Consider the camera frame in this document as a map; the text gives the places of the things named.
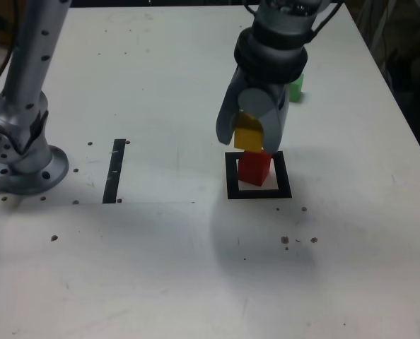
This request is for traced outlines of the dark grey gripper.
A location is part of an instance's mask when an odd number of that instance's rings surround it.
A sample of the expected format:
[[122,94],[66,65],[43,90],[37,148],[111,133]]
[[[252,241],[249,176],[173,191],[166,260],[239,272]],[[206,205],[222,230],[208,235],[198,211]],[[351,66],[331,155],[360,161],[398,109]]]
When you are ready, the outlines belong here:
[[229,145],[235,117],[241,108],[260,123],[263,130],[262,147],[275,153],[281,145],[289,104],[289,85],[270,83],[253,77],[237,67],[229,83],[216,120],[218,141]]

